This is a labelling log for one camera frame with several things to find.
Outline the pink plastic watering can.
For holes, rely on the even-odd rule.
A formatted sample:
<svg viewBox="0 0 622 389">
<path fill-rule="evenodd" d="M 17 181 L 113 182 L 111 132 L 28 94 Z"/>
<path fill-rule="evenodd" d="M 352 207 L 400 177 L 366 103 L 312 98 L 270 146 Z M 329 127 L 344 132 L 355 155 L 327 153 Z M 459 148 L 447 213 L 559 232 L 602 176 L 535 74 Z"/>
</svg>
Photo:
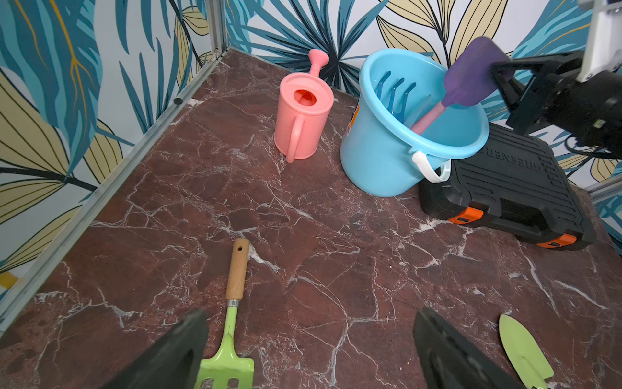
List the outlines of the pink plastic watering can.
<svg viewBox="0 0 622 389">
<path fill-rule="evenodd" d="M 319 77 L 329 63 L 328 54 L 313 49 L 309 61 L 309 72 L 292 73 L 280 83 L 274 141 L 288 163 L 314 155 L 335 101 L 332 89 Z"/>
</svg>

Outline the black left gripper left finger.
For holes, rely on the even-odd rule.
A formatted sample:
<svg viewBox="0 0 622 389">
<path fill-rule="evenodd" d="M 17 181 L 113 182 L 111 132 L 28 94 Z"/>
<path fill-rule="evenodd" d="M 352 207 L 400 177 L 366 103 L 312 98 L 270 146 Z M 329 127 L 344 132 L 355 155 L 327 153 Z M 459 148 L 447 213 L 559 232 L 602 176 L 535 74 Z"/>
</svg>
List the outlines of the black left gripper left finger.
<svg viewBox="0 0 622 389">
<path fill-rule="evenodd" d="M 207 316 L 191 311 L 105 388 L 193 388 L 209 336 Z"/>
</svg>

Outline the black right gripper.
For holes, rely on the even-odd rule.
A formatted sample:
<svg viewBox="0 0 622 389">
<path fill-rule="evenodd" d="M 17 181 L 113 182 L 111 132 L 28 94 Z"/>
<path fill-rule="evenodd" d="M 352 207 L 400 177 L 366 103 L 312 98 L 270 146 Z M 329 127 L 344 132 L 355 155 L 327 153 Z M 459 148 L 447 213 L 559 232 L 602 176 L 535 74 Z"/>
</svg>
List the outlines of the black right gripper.
<svg viewBox="0 0 622 389">
<path fill-rule="evenodd" d="M 493 63 L 489 76 L 510 112 L 506 124 L 529 135 L 551 124 L 578 147 L 597 147 L 598 158 L 621 158 L 621 74 L 601 71 L 578 79 L 583 52 Z M 526 83 L 516 76 L 527 71 Z"/>
</svg>

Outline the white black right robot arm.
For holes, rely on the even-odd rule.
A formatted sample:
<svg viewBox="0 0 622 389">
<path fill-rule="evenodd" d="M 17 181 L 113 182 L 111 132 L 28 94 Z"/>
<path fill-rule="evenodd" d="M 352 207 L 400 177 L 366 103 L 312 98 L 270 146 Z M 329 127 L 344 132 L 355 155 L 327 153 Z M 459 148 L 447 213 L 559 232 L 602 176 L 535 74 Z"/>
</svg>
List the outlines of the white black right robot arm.
<svg viewBox="0 0 622 389">
<path fill-rule="evenodd" d="M 509 112 L 507 126 L 529 135 L 557 126 L 567 149 L 621 158 L 621 3 L 561 1 L 518 49 L 489 71 Z"/>
</svg>

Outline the green fork wooden handle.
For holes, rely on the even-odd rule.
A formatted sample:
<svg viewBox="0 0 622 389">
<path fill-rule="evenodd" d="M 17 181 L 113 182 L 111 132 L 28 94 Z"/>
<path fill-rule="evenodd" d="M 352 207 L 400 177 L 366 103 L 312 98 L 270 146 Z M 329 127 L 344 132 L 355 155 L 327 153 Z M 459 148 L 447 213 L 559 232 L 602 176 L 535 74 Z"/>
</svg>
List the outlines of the green fork wooden handle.
<svg viewBox="0 0 622 389">
<path fill-rule="evenodd" d="M 244 295 L 246 270 L 249 259 L 250 242 L 237 238 L 228 273 L 226 290 L 227 311 L 220 348 L 212 358 L 202 359 L 195 388 L 202 387 L 206 380 L 212 381 L 212 388 L 227 388 L 231 379 L 238 381 L 239 388 L 253 387 L 254 360 L 241 358 L 236 354 L 234 334 L 238 307 Z"/>
</svg>

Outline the blue rake yellow handle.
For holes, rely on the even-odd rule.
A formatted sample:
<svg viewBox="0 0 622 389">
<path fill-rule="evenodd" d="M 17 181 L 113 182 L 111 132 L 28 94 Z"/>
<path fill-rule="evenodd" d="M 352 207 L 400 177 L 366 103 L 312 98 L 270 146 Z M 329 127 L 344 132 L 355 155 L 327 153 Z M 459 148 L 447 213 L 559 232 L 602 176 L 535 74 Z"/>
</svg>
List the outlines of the blue rake yellow handle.
<svg viewBox="0 0 622 389">
<path fill-rule="evenodd" d="M 382 77 L 379 79 L 374 89 L 374 92 L 376 93 L 377 98 L 380 101 L 383 101 L 384 86 L 385 86 L 385 83 L 390 79 L 391 75 L 392 75 L 391 71 L 386 71 L 382 75 Z M 414 82 L 408 85 L 405 91 L 403 92 L 403 94 L 401 95 L 399 106 L 396 107 L 395 103 L 398 97 L 397 96 L 398 88 L 400 88 L 404 82 L 405 82 L 404 78 L 399 78 L 392 85 L 390 85 L 389 92 L 388 92 L 389 97 L 388 97 L 387 106 L 386 106 L 388 111 L 401 123 L 405 123 L 408 96 L 417 86 L 417 82 Z"/>
</svg>

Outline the purple shovel pink handle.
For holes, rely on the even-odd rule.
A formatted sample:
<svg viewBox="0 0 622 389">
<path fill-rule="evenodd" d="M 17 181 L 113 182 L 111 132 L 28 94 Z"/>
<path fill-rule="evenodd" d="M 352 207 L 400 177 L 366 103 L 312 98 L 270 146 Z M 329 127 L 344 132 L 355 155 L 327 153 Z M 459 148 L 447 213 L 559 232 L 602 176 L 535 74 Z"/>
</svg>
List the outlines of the purple shovel pink handle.
<svg viewBox="0 0 622 389">
<path fill-rule="evenodd" d="M 411 126 L 422 135 L 451 105 L 470 107 L 479 104 L 497 89 L 490 68 L 510 58 L 488 37 L 477 37 L 448 69 L 444 77 L 445 97 Z"/>
</svg>

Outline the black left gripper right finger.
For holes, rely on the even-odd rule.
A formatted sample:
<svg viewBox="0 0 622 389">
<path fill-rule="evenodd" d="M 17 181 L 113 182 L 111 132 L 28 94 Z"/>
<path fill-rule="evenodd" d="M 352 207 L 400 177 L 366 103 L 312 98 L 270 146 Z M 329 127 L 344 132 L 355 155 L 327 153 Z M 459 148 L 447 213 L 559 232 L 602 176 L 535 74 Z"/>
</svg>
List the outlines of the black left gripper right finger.
<svg viewBox="0 0 622 389">
<path fill-rule="evenodd" d="M 429 388 L 523 388 L 432 308 L 416 314 L 414 342 Z"/>
</svg>

